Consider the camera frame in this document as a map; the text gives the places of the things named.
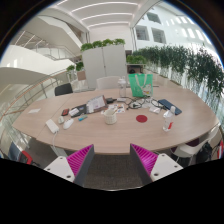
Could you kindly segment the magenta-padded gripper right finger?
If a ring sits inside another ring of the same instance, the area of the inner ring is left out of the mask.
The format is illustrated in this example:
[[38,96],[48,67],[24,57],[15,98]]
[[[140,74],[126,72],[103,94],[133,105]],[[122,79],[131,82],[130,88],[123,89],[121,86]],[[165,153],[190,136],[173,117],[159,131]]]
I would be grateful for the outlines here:
[[130,145],[130,156],[144,185],[182,169],[167,154],[156,154],[135,144]]

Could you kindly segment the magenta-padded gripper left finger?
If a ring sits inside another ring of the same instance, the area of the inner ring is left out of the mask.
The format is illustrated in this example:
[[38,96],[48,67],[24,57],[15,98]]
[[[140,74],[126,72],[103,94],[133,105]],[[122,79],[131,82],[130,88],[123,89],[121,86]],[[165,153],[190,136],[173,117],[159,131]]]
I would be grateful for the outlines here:
[[94,154],[94,145],[91,144],[72,153],[68,157],[57,157],[45,168],[45,171],[73,182],[76,185],[83,186]]

